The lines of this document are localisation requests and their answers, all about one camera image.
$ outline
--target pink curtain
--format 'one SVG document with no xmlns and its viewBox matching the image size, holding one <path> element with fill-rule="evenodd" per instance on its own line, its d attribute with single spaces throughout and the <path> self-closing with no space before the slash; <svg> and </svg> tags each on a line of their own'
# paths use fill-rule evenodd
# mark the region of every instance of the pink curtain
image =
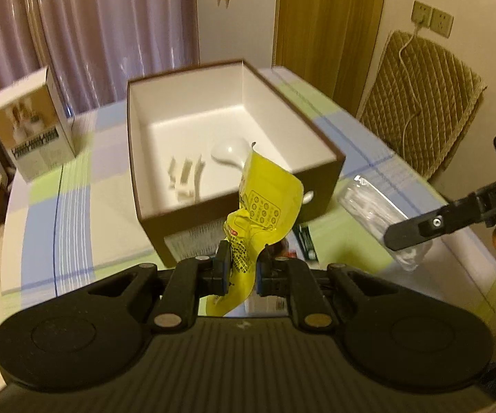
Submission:
<svg viewBox="0 0 496 413">
<path fill-rule="evenodd" d="M 0 0 L 0 88 L 50 66 L 70 113 L 196 63 L 195 0 Z"/>
</svg>

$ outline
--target quilted chair cushion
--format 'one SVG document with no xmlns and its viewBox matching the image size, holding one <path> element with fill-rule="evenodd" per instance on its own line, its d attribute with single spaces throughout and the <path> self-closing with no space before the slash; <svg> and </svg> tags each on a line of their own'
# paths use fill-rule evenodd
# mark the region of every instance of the quilted chair cushion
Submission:
<svg viewBox="0 0 496 413">
<path fill-rule="evenodd" d="M 450 51 L 418 36 L 401 54 L 405 70 L 399 51 L 410 38 L 407 32 L 390 34 L 357 119 L 429 179 L 453 157 L 486 85 Z"/>
</svg>

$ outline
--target clear plastic packaging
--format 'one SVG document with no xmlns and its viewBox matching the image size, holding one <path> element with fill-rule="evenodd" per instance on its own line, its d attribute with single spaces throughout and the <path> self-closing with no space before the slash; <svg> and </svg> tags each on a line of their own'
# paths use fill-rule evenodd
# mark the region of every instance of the clear plastic packaging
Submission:
<svg viewBox="0 0 496 413">
<path fill-rule="evenodd" d="M 340 191 L 338 202 L 409 272 L 416 269 L 432 247 L 432 241 L 398 252 L 384 246 L 388 226 L 407 216 L 363 176 L 356 176 Z"/>
</svg>

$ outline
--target power cord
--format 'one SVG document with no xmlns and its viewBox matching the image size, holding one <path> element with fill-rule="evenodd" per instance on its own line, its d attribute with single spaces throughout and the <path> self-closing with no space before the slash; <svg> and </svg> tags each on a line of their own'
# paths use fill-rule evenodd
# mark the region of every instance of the power cord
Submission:
<svg viewBox="0 0 496 413">
<path fill-rule="evenodd" d="M 413 85 L 411 83 L 411 76 L 409 75 L 409 70 L 407 69 L 407 66 L 405 65 L 405 62 L 403 61 L 403 57 L 401 57 L 401 53 L 414 40 L 414 38 L 418 34 L 418 31 L 421 30 L 422 26 L 424 26 L 424 20 L 422 20 L 421 22 L 418 22 L 418 23 L 415 23 L 414 24 L 414 31 L 413 31 L 413 34 L 411 35 L 411 38 L 399 50 L 399 62 L 401 63 L 401 67 L 403 68 L 403 70 L 407 74 L 407 80 L 409 81 L 409 89 L 411 90 L 411 96 L 412 96 L 414 102 L 418 105 L 418 110 L 414 114 L 411 115 L 411 117 L 407 120 L 407 122 L 405 123 L 405 126 L 403 127 L 403 134 L 401 136 L 401 150 L 402 150 L 402 153 L 403 153 L 403 159 L 405 159 L 405 157 L 406 157 L 406 155 L 405 155 L 405 134 L 407 133 L 407 128 L 409 127 L 409 124 L 411 123 L 411 121 L 415 117 L 417 117 L 418 114 L 420 114 L 422 112 L 422 105 L 420 104 L 420 101 L 417 99 L 417 97 L 416 97 L 416 95 L 414 93 L 414 88 L 413 88 Z"/>
</svg>

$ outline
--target yellow snack bag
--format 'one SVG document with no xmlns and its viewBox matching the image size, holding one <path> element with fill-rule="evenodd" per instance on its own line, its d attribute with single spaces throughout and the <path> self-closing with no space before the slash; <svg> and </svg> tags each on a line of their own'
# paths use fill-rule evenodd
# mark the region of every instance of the yellow snack bag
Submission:
<svg viewBox="0 0 496 413">
<path fill-rule="evenodd" d="M 224 229 L 232 248 L 229 292 L 210 296 L 206 314 L 222 317 L 247 299 L 256 280 L 256 260 L 267 244 L 282 240 L 300 212 L 304 186 L 279 165 L 252 150 L 239 186 L 240 209 Z"/>
</svg>

